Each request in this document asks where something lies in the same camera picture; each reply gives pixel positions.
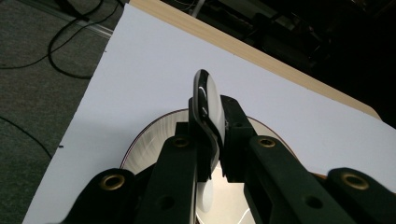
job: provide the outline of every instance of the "white paper sheet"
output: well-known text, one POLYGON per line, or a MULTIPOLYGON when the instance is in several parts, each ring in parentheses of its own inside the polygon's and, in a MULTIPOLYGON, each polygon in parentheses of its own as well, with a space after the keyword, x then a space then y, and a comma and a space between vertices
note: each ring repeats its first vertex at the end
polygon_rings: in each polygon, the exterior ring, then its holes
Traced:
POLYGON ((202 68, 309 171, 346 166, 396 191, 393 128, 126 5, 24 223, 62 221, 95 175, 120 166, 144 127, 187 107, 202 68))

